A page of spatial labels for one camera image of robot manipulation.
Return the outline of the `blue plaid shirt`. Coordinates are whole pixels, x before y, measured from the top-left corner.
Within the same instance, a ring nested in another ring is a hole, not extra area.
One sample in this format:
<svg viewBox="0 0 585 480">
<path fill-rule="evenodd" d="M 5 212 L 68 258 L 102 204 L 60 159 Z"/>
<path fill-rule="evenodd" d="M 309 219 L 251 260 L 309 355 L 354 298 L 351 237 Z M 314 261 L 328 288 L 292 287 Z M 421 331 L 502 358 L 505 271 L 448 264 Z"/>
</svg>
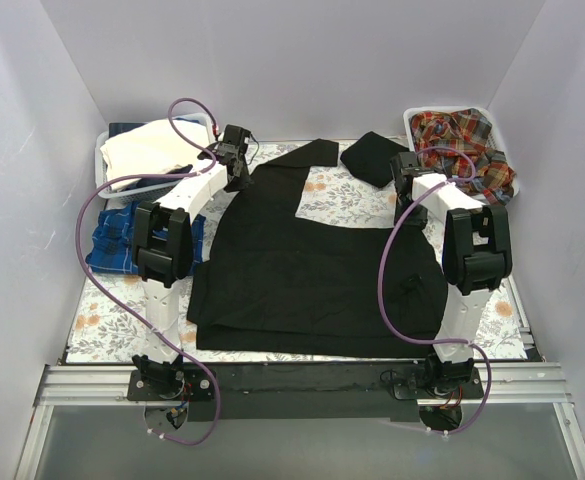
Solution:
<svg viewBox="0 0 585 480">
<path fill-rule="evenodd" d="M 147 201 L 105 210 L 86 263 L 96 273 L 138 275 L 171 286 L 202 262 L 205 221 Z"/>
</svg>

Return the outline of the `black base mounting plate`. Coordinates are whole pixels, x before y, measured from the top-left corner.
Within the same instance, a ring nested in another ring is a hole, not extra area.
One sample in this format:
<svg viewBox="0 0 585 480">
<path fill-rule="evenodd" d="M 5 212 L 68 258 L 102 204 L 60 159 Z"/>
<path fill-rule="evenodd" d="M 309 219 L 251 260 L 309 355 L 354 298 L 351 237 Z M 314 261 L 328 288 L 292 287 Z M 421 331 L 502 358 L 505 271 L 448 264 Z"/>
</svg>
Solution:
<svg viewBox="0 0 585 480">
<path fill-rule="evenodd" d="M 363 419 L 415 422 L 419 401 L 454 407 L 481 400 L 472 372 L 458 387 L 426 381 L 422 364 L 217 364 L 213 378 L 196 367 L 152 366 L 132 371 L 127 400 L 165 404 L 192 422 L 222 420 Z"/>
</svg>

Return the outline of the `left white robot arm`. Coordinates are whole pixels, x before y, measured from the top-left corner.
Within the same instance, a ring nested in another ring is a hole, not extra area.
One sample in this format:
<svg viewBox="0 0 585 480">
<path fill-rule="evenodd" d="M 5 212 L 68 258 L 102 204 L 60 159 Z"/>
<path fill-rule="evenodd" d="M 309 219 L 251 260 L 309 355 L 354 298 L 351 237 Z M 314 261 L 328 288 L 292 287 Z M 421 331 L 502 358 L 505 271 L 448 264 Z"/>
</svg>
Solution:
<svg viewBox="0 0 585 480">
<path fill-rule="evenodd" d="M 239 126 L 225 127 L 222 139 L 209 149 L 216 165 L 206 174 L 136 209 L 133 262 L 138 267 L 146 297 L 146 320 L 151 324 L 148 346 L 132 357 L 130 401 L 174 401 L 185 407 L 192 401 L 211 401 L 209 377 L 172 349 L 179 337 L 180 290 L 194 264 L 192 222 L 214 195 L 246 188 L 251 178 L 246 161 L 252 133 Z"/>
</svg>

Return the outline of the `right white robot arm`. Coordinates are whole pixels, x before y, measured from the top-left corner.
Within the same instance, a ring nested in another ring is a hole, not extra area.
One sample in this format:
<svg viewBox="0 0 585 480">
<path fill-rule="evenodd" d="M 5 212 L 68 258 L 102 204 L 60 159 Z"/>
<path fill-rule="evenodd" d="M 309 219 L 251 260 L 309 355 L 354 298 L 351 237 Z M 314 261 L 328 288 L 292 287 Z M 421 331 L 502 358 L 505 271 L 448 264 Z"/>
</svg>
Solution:
<svg viewBox="0 0 585 480">
<path fill-rule="evenodd" d="M 479 323 L 492 292 L 512 271 L 508 214 L 501 205 L 485 205 L 464 193 L 460 184 L 470 178 L 449 179 L 426 168 L 416 152 L 393 156 L 390 168 L 397 193 L 395 227 L 422 227 L 428 215 L 444 225 L 442 271 L 448 285 L 436 337 L 410 341 L 433 351 L 394 390 L 443 398 L 479 382 L 473 360 Z"/>
</svg>

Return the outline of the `folded black shirt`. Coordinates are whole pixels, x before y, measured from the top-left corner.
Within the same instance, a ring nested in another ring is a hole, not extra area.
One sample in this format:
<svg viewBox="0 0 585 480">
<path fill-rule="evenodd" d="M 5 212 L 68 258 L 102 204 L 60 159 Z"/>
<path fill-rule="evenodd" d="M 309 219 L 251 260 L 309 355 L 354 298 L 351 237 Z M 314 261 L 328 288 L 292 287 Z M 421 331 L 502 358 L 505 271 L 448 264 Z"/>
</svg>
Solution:
<svg viewBox="0 0 585 480">
<path fill-rule="evenodd" d="M 393 180 L 390 160 L 407 151 L 407 147 L 370 131 L 346 148 L 340 160 L 353 177 L 382 189 Z"/>
</svg>

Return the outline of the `black long sleeve shirt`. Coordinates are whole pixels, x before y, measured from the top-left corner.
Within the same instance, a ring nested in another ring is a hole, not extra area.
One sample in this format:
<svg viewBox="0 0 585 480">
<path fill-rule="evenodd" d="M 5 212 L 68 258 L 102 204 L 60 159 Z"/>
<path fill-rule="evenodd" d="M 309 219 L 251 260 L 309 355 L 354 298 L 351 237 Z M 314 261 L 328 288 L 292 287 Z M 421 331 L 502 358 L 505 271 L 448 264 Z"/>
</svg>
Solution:
<svg viewBox="0 0 585 480">
<path fill-rule="evenodd" d="M 447 284 L 411 226 L 344 228 L 297 217 L 312 167 L 338 146 L 315 140 L 256 168 L 222 215 L 194 274 L 187 318 L 200 350 L 422 358 Z"/>
</svg>

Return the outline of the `left white plastic basket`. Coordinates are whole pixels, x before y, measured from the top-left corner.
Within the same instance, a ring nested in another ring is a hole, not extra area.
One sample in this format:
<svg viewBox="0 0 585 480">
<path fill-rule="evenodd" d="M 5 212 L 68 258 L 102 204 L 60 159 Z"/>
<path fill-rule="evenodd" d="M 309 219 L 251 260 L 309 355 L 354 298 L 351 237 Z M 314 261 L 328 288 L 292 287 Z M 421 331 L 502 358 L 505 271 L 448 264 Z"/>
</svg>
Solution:
<svg viewBox="0 0 585 480">
<path fill-rule="evenodd" d="M 203 169 L 199 148 L 178 136 L 185 134 L 201 147 L 213 143 L 213 123 L 205 113 L 182 114 L 146 123 L 111 123 L 95 146 L 96 185 L 115 178 L 142 174 L 172 174 L 191 167 Z"/>
</svg>

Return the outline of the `floral patterned table mat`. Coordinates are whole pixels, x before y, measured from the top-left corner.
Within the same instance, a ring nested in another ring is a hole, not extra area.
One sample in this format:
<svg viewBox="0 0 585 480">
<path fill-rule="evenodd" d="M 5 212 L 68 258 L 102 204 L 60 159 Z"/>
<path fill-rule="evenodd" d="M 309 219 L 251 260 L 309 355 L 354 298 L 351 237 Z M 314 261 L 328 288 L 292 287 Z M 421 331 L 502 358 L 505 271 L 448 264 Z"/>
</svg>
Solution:
<svg viewBox="0 0 585 480">
<path fill-rule="evenodd" d="M 303 143 L 264 143 L 251 167 L 265 163 L 300 147 Z M 209 201 L 202 215 L 204 224 L 203 258 L 209 251 L 223 213 L 236 194 L 218 193 Z M 376 189 L 355 179 L 340 161 L 334 168 L 312 167 L 303 187 L 297 217 L 347 228 L 386 228 L 392 226 L 396 194 L 391 186 Z M 424 231 L 428 242 L 440 261 L 443 226 L 438 220 L 428 220 Z M 145 312 L 145 297 L 138 277 L 124 275 L 95 276 L 118 299 L 140 314 Z M 182 284 L 179 335 L 182 350 L 204 363 L 212 362 L 323 362 L 354 360 L 345 357 L 285 354 L 274 352 L 212 351 L 196 349 L 196 325 L 185 318 L 191 290 L 191 279 Z M 512 293 L 511 282 L 502 286 L 490 298 L 481 318 L 476 343 L 490 360 L 524 361 L 526 347 L 532 340 L 527 320 L 521 316 L 517 294 Z M 86 280 L 76 311 L 74 326 L 65 349 L 64 362 L 131 363 L 135 354 L 143 353 L 147 345 L 147 329 L 136 318 L 111 302 Z"/>
</svg>

